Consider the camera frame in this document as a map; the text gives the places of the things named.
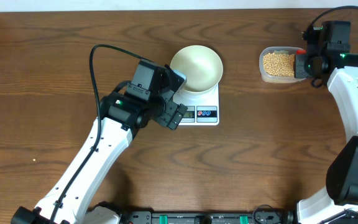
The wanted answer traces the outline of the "red measuring scoop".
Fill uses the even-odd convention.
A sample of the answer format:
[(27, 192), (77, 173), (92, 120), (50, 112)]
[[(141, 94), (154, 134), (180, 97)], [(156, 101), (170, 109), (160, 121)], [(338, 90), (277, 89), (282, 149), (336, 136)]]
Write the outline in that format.
[(296, 54), (297, 54), (297, 55), (303, 55), (303, 54), (306, 54), (306, 50), (303, 50), (303, 49), (298, 49), (298, 50), (296, 51)]

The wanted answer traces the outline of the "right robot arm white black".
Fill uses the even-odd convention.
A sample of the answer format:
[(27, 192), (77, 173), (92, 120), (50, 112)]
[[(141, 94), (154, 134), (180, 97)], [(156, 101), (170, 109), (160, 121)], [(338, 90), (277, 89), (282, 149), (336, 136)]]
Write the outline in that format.
[(298, 223), (358, 221), (358, 54), (350, 52), (350, 30), (346, 21), (309, 26), (303, 33), (306, 52), (295, 56), (295, 78), (327, 87), (346, 132), (346, 145), (329, 166), (324, 187), (297, 203)]

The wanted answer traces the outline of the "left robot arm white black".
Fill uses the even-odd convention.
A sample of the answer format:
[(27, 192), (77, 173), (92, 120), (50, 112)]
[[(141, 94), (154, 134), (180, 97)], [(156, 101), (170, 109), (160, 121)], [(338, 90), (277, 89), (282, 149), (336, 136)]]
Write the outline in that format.
[(11, 223), (112, 223), (121, 216), (97, 205), (88, 210), (96, 191), (119, 155), (138, 131), (154, 120), (174, 130), (187, 111), (173, 96), (186, 76), (168, 65), (140, 60), (134, 77), (103, 97), (87, 140), (54, 188), (33, 210), (19, 207)]

